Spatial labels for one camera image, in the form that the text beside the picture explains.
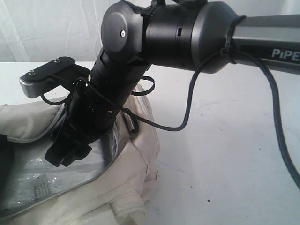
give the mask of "black strap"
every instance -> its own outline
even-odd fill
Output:
[[[135,92],[135,91],[133,91],[133,92],[131,93],[133,96],[144,96],[144,95],[148,95],[148,94],[150,94],[150,93],[154,90],[154,88],[155,88],[155,81],[154,81],[154,79],[153,79],[152,77],[149,77],[149,76],[142,76],[141,80],[151,81],[151,82],[153,83],[153,85],[152,85],[151,88],[149,88],[149,89],[146,90],[146,91],[141,91],[141,92]]]
[[[233,35],[234,35],[234,31],[235,31],[235,27],[244,19],[246,18],[245,15],[241,15],[236,17],[233,22],[230,24],[228,33],[227,33],[227,37],[226,37],[226,43],[225,43],[225,47],[221,49],[221,55],[225,55],[228,57],[229,61],[232,64],[236,64],[235,60],[233,59],[232,55],[231,55],[231,51],[232,51],[232,40],[233,40]]]

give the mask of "white backdrop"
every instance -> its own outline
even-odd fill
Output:
[[[94,61],[101,48],[102,17],[117,1],[0,0],[0,62],[50,61],[59,56]],[[300,12],[298,0],[224,1],[240,15]],[[131,2],[150,4],[150,0]]]

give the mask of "black cable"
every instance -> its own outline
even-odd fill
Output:
[[[189,118],[189,114],[191,111],[191,104],[192,104],[192,97],[193,97],[193,92],[194,92],[194,86],[196,83],[196,80],[199,76],[199,74],[201,73],[201,71],[204,69],[205,66],[207,66],[212,60],[214,60],[217,57],[220,57],[221,52],[215,52],[214,54],[212,54],[211,56],[209,56],[206,60],[203,61],[203,63],[200,65],[200,67],[195,71],[190,85],[189,85],[189,89],[188,89],[188,95],[187,95],[187,106],[186,106],[186,112],[185,112],[185,116],[183,119],[182,124],[179,127],[166,127],[166,126],[162,126],[160,124],[154,123],[150,120],[147,120],[143,117],[140,117],[134,113],[132,113],[130,110],[123,108],[122,106],[115,104],[114,102],[112,102],[111,100],[109,100],[108,98],[106,98],[105,96],[103,96],[90,82],[88,82],[88,80],[85,77],[79,77],[77,78],[77,81],[82,80],[84,81],[97,95],[99,95],[102,99],[104,99],[106,102],[108,102],[109,104],[113,105],[114,107],[116,107],[117,109],[121,110],[122,112],[128,114],[129,116],[147,123],[153,127],[162,129],[162,130],[167,130],[167,131],[181,131],[188,123],[188,118]]]
[[[68,99],[72,96],[72,94],[70,93],[64,100],[61,100],[59,102],[51,102],[49,101],[44,94],[41,94],[41,98],[44,102],[46,102],[47,104],[49,105],[61,105],[61,104],[64,104],[68,101]]]
[[[266,78],[269,81],[269,84],[270,84],[270,87],[272,90],[274,123],[275,123],[275,130],[276,130],[277,141],[278,141],[280,153],[281,153],[282,159],[285,163],[287,170],[289,171],[295,184],[297,185],[298,189],[300,190],[300,175],[299,175],[295,165],[292,162],[292,159],[290,157],[290,154],[288,152],[287,145],[285,142],[285,135],[283,132],[281,113],[280,113],[279,91],[278,91],[278,87],[277,87],[276,81],[274,79],[274,76],[272,75],[270,70],[265,66],[265,64],[260,59],[257,59],[256,57],[254,57],[246,52],[243,52],[243,51],[233,50],[233,52],[235,52],[241,56],[244,56],[244,57],[248,58],[250,61],[254,62],[260,68],[260,70],[265,74]]]

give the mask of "white fabric bag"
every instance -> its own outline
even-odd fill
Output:
[[[138,85],[135,91],[143,91],[143,88]],[[1,119],[5,115],[4,107],[0,107],[0,133],[7,130],[6,135],[10,141],[28,143],[45,134],[46,130],[33,134],[26,132],[27,129],[8,128],[11,127],[8,126],[9,122]],[[47,131],[55,126],[54,121],[58,122],[61,110],[59,106],[49,107],[55,107],[55,110],[52,110],[48,119],[43,120],[46,121]],[[145,96],[130,96],[124,107],[153,120],[151,107]],[[35,120],[27,122],[30,122],[27,123],[30,128],[36,126]],[[141,122],[139,132],[132,134],[132,121],[121,112],[117,116],[115,128],[119,155],[101,176],[90,183],[58,193],[22,211],[2,217],[0,225],[141,224],[145,217],[144,203],[150,198],[157,183],[158,172],[154,161],[159,152],[158,137],[155,128]]]

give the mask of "bolt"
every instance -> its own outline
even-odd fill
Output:
[[[126,32],[124,30],[121,31],[121,37],[124,38],[126,36]]]
[[[34,70],[29,71],[29,75],[35,75],[36,72]]]

